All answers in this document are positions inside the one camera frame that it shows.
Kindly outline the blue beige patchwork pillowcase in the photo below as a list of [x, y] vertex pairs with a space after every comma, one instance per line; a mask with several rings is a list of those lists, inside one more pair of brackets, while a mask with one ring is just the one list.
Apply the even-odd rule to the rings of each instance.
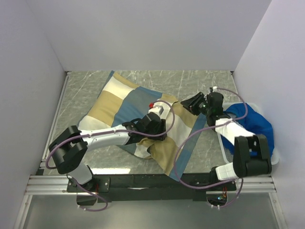
[[176, 97], [152, 91], [134, 84], [111, 71], [97, 100], [80, 120], [80, 130], [106, 129], [136, 118], [143, 118], [149, 104], [155, 102], [164, 107], [166, 127], [170, 130], [163, 141], [144, 138], [141, 142], [121, 146], [121, 149], [142, 159], [154, 159], [164, 173], [178, 180], [190, 159], [199, 135], [187, 137], [202, 129], [206, 123], [203, 114], [187, 111]]

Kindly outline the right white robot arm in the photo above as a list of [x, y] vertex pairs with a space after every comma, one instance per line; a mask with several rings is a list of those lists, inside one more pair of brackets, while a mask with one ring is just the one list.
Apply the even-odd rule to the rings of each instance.
[[218, 166], [209, 178], [214, 190], [225, 186], [226, 180], [269, 174], [272, 171], [269, 135], [254, 133], [265, 121], [259, 114], [250, 115], [250, 107], [244, 101], [223, 108], [224, 96], [215, 91], [184, 100], [181, 105], [193, 115], [203, 114], [207, 129], [212, 129], [233, 147], [233, 161]]

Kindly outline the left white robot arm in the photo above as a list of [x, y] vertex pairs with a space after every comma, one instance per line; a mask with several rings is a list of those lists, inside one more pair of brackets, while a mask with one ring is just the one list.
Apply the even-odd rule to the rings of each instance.
[[95, 179], [89, 166], [82, 162], [86, 152], [108, 146], [132, 145], [146, 137], [162, 141], [166, 136], [166, 120], [152, 112], [142, 119], [107, 129], [80, 130], [72, 125], [49, 145], [48, 159], [52, 159], [55, 166], [49, 166], [47, 161], [46, 167], [70, 175], [83, 191], [89, 192], [95, 187]]

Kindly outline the blue cloth in basket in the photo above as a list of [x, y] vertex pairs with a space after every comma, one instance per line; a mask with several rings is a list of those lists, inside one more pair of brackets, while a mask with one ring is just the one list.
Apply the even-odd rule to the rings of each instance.
[[[263, 134], [267, 138], [270, 156], [273, 155], [274, 145], [274, 132], [273, 127], [261, 114], [255, 111], [249, 104], [247, 104], [248, 114], [244, 119], [238, 120], [238, 124], [245, 128], [247, 131], [256, 135]], [[225, 112], [232, 118], [241, 117], [245, 114], [245, 107], [243, 103], [236, 103], [230, 105]]]

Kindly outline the white plastic basket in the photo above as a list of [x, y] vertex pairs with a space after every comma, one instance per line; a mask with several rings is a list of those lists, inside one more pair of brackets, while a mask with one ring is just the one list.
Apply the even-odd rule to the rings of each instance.
[[[223, 103], [224, 110], [226, 110], [227, 108], [229, 108], [233, 104], [235, 104], [235, 102], [224, 102]], [[249, 105], [257, 113], [264, 116], [264, 113], [262, 112], [262, 109], [259, 106], [257, 106], [254, 103], [249, 103]], [[217, 137], [218, 137], [218, 140], [219, 140], [219, 143], [220, 143], [220, 148], [221, 148], [222, 156], [223, 156], [223, 159], [224, 159], [225, 163], [226, 164], [231, 163], [233, 161], [233, 155], [231, 155], [230, 151], [224, 147], [223, 141], [222, 141], [222, 136], [219, 133], [217, 133]], [[278, 164], [278, 162], [279, 162], [279, 154], [278, 154], [277, 149], [274, 148], [272, 156], [271, 156], [271, 164], [274, 166], [274, 165]]]

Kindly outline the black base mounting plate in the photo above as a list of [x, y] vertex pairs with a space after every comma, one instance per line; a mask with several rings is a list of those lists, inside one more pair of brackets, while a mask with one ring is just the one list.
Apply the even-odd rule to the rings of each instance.
[[237, 190], [234, 181], [209, 189], [192, 189], [164, 174], [97, 174], [83, 187], [109, 202], [184, 199], [206, 201], [207, 191]]

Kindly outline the aluminium rail frame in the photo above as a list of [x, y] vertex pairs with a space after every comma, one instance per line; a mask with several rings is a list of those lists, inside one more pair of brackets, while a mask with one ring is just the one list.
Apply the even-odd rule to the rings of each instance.
[[[66, 176], [30, 176], [25, 189], [26, 195], [67, 195]], [[275, 193], [276, 187], [271, 176], [244, 178], [243, 193]]]

